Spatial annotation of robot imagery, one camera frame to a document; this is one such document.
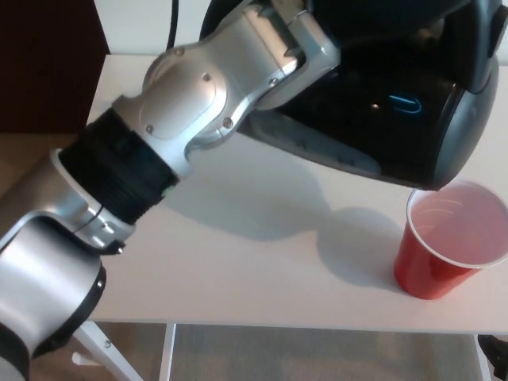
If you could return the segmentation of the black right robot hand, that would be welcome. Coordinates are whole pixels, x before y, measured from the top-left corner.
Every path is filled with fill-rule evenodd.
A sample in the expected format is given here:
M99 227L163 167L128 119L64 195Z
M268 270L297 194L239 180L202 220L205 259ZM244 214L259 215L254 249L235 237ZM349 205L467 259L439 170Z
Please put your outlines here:
M478 335L479 346L494 367L494 376L507 380L507 342L493 335Z

